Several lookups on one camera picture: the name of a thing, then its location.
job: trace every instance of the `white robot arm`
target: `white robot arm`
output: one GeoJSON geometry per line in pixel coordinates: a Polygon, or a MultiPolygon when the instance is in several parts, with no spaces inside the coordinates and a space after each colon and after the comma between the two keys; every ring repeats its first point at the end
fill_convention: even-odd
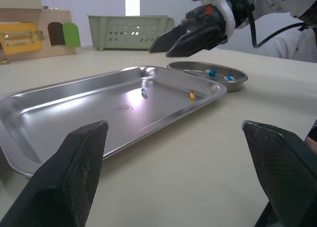
{"type": "Polygon", "coordinates": [[[298,26],[317,27],[317,0],[201,0],[202,6],[188,12],[174,30],[162,35],[150,52],[166,56],[190,56],[202,49],[226,43],[236,28],[250,24],[252,43],[261,47],[277,34],[298,26]],[[290,25],[257,44],[254,21],[270,13],[290,12],[304,22],[290,25]]]}

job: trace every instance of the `stainless steel tray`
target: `stainless steel tray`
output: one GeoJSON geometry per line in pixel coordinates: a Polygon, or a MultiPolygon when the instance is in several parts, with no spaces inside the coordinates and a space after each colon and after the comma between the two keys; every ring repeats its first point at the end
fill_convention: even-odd
{"type": "Polygon", "coordinates": [[[187,74],[196,75],[205,79],[215,80],[227,87],[228,92],[236,92],[242,89],[243,83],[248,80],[246,73],[222,65],[204,62],[178,61],[168,64],[168,69],[183,71],[187,74]],[[205,71],[214,70],[215,75],[209,76],[205,71]],[[235,80],[225,80],[224,77],[231,75],[235,80]]]}
{"type": "Polygon", "coordinates": [[[0,145],[9,165],[31,176],[80,126],[108,121],[107,158],[225,93],[212,80],[151,66],[23,91],[0,101],[0,145]]]}

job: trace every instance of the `white wall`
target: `white wall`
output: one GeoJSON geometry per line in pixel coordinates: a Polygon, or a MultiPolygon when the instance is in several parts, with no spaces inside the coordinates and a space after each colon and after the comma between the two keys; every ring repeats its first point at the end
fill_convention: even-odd
{"type": "Polygon", "coordinates": [[[125,15],[125,0],[42,0],[42,5],[70,10],[83,46],[92,44],[87,15],[125,15]]]}
{"type": "MultiPolygon", "coordinates": [[[[141,15],[168,15],[174,18],[176,24],[178,24],[188,11],[199,5],[199,2],[191,0],[141,0],[141,15]]],[[[256,21],[258,42],[282,27],[298,21],[298,19],[290,17],[288,13],[270,14],[262,17],[256,21]]],[[[249,26],[236,30],[229,42],[225,45],[220,45],[219,48],[253,54],[258,53],[257,49],[252,47],[249,26]]]]}

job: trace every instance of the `blue pill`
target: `blue pill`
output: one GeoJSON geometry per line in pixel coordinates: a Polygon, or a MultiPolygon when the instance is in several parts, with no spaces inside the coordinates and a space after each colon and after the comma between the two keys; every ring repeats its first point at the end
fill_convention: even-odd
{"type": "Polygon", "coordinates": [[[141,92],[144,96],[148,95],[148,92],[146,91],[146,89],[141,89],[141,92]]]}

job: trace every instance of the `yellow pill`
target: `yellow pill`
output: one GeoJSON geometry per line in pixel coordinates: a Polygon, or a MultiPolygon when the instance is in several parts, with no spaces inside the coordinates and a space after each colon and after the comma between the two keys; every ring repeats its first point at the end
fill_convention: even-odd
{"type": "Polygon", "coordinates": [[[190,93],[189,93],[189,97],[190,97],[190,99],[194,99],[194,98],[195,98],[194,93],[193,93],[193,92],[190,92],[190,93]]]}

